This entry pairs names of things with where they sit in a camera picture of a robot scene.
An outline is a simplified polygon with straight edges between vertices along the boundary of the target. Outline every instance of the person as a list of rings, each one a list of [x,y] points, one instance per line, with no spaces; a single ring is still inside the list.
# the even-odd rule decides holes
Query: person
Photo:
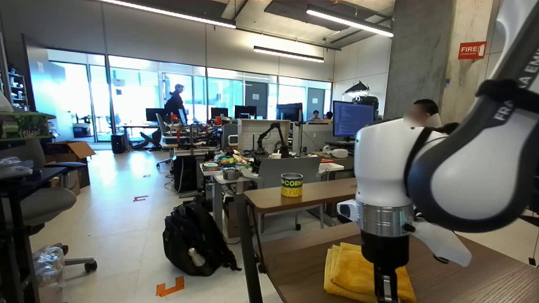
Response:
[[[170,113],[172,113],[179,118],[179,110],[181,109],[183,111],[183,114],[185,115],[185,118],[187,119],[187,113],[185,112],[185,108],[183,107],[182,96],[179,95],[182,92],[183,85],[176,84],[174,86],[174,91],[170,93],[170,99],[165,104],[165,109],[167,110],[167,117],[170,115]]]
[[[408,117],[418,126],[441,126],[438,105],[431,99],[419,99],[414,102],[410,107]]]
[[[319,111],[314,111],[313,112],[313,118],[309,120],[309,122],[314,122],[315,120],[320,120],[320,118],[318,118],[318,115],[320,114]]]

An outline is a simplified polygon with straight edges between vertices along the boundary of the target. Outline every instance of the fire extinguisher sign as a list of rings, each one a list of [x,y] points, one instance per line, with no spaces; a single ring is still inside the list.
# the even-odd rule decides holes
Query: fire extinguisher sign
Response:
[[[487,42],[464,42],[459,47],[459,60],[483,59],[487,50]]]

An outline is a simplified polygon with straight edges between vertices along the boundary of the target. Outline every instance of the green box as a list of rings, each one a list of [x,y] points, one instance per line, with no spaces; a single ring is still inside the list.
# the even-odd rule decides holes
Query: green box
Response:
[[[41,113],[0,113],[0,142],[50,138],[47,115]]]

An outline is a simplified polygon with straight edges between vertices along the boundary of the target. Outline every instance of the black backpack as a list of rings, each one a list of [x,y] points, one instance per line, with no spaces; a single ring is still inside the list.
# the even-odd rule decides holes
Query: black backpack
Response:
[[[165,218],[163,247],[167,259],[190,276],[210,276],[221,266],[241,271],[210,213],[196,202],[175,207]],[[189,248],[206,259],[204,266],[195,266]]]

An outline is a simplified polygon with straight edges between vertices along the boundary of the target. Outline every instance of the folded towel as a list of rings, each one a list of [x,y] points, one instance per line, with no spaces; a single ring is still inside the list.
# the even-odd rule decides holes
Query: folded towel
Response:
[[[397,273],[397,293],[403,303],[416,303],[406,268]],[[324,289],[328,293],[342,295],[354,300],[376,303],[374,292],[374,269],[361,254],[361,246],[341,243],[328,250]]]

